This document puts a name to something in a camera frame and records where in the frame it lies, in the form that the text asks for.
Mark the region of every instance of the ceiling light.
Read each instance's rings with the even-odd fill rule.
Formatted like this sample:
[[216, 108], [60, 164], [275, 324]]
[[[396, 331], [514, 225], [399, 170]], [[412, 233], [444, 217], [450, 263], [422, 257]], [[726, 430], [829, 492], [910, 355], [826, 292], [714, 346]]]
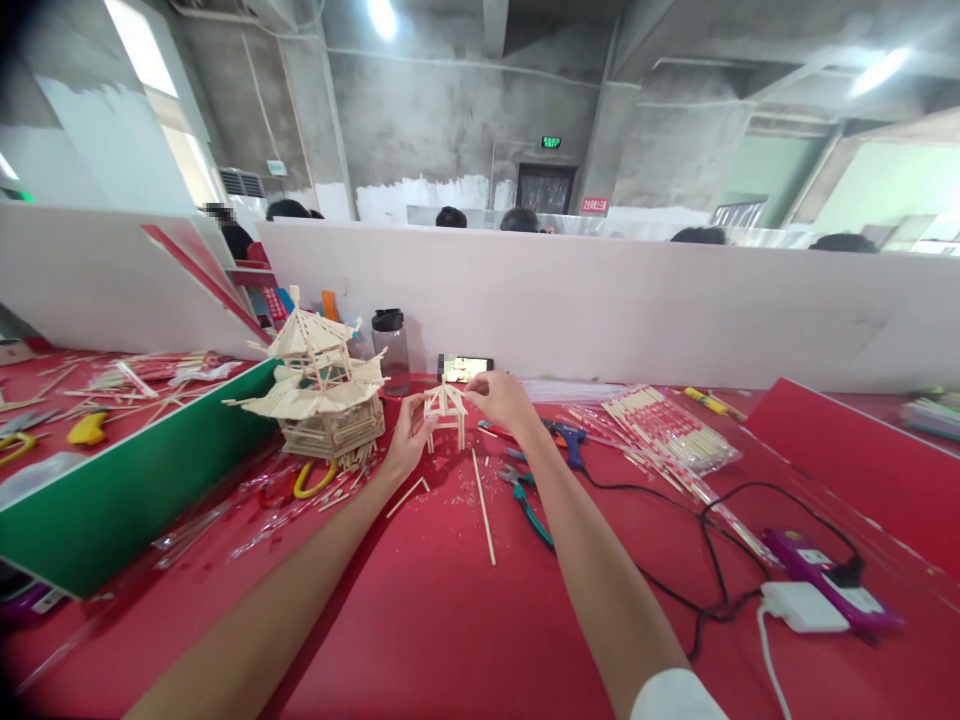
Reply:
[[894, 50], [868, 67], [854, 83], [853, 90], [850, 91], [851, 97], [868, 93], [878, 85], [885, 83], [907, 61], [910, 52], [907, 48]]
[[384, 40], [393, 40], [397, 34], [397, 16], [390, 6], [390, 0], [367, 0], [373, 29]]

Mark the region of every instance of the person's left hand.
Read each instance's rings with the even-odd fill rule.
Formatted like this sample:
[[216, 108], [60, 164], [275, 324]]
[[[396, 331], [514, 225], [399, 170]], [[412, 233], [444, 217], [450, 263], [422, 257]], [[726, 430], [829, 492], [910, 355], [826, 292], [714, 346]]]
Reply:
[[390, 449], [383, 461], [383, 472], [389, 473], [397, 484], [407, 479], [420, 462], [427, 436], [437, 425], [437, 417], [423, 420], [423, 402], [426, 395], [408, 395], [400, 404], [400, 416], [393, 431]]

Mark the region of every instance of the popsicle stick pagoda model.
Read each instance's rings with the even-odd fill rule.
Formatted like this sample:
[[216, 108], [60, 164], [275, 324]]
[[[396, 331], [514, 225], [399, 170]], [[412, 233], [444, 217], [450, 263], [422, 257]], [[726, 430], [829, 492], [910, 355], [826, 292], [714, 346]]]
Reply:
[[364, 459], [383, 434], [383, 406], [377, 396], [384, 383], [380, 358], [354, 360], [347, 340], [360, 328], [334, 322], [300, 308], [300, 288], [290, 288], [294, 311], [276, 340], [264, 350], [279, 358], [276, 384], [262, 398], [224, 400], [244, 410], [275, 418], [286, 438], [285, 452], [347, 466]]
[[[463, 393], [452, 385], [447, 385], [446, 381], [426, 392], [427, 399], [423, 403], [423, 418], [426, 420], [431, 415], [436, 415], [439, 419], [435, 430], [440, 428], [457, 429], [457, 447], [463, 450], [466, 447], [466, 433], [464, 431], [463, 419], [467, 416], [467, 409], [463, 406]], [[453, 420], [444, 421], [444, 418], [452, 417]], [[433, 452], [433, 433], [427, 438], [427, 450]]]

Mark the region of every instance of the scissors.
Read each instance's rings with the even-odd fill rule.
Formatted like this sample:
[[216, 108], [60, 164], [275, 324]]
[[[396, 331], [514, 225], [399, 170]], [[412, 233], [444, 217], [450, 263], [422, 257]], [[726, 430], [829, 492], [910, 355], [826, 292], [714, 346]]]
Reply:
[[553, 538], [550, 537], [550, 533], [547, 532], [547, 529], [537, 519], [537, 516], [533, 514], [533, 508], [530, 507], [530, 503], [527, 500], [527, 492], [523, 489], [522, 483], [527, 483], [528, 485], [534, 484], [533, 475], [530, 473], [525, 475], [521, 474], [512, 465], [507, 465], [506, 463], [504, 463], [504, 467], [507, 469], [499, 473], [500, 478], [504, 482], [513, 485], [513, 497], [520, 503], [520, 507], [523, 508], [523, 512], [526, 514], [530, 525], [536, 531], [537, 536], [543, 541], [543, 544], [550, 549], [550, 552], [556, 553], [556, 550], [553, 548]]
[[5, 450], [15, 442], [21, 443], [19, 448], [14, 450], [6, 457], [0, 458], [0, 465], [5, 465], [8, 462], [16, 460], [21, 455], [29, 452], [33, 446], [37, 444], [37, 439], [33, 437], [33, 435], [27, 435], [27, 433], [24, 431], [29, 430], [34, 425], [39, 425], [40, 423], [46, 422], [58, 412], [60, 412], [59, 408], [34, 417], [33, 411], [31, 410], [23, 415], [18, 415], [6, 425], [0, 427], [0, 450]]

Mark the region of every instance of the pliers with green handle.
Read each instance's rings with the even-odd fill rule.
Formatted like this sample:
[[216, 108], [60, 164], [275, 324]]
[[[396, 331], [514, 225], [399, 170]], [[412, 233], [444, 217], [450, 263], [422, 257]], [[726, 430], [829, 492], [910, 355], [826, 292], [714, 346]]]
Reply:
[[530, 502], [527, 500], [527, 492], [523, 489], [523, 485], [520, 484], [521, 482], [525, 482], [528, 485], [533, 485], [533, 475], [530, 473], [524, 475], [518, 472], [512, 465], [507, 465], [506, 463], [504, 463], [504, 467], [506, 467], [506, 471], [501, 470], [499, 473], [500, 477], [504, 482], [513, 485], [513, 497], [520, 503], [520, 507], [523, 508], [523, 512], [527, 515], [527, 520], [530, 521], [533, 529], [537, 531], [537, 535], [550, 549], [550, 552], [556, 553], [553, 547], [553, 538], [550, 537], [550, 533], [547, 532], [547, 529], [541, 522], [537, 520], [537, 516], [533, 514], [533, 508], [530, 507]]

